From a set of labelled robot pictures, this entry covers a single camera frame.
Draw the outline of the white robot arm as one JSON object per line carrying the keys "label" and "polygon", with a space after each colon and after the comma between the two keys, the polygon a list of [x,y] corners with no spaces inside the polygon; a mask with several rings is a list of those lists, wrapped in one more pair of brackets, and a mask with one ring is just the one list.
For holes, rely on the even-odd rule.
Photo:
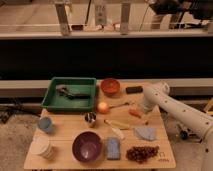
{"label": "white robot arm", "polygon": [[213,171],[213,117],[175,100],[169,92],[166,82],[145,84],[140,106],[142,112],[147,114],[158,105],[192,130],[205,143],[201,171]]}

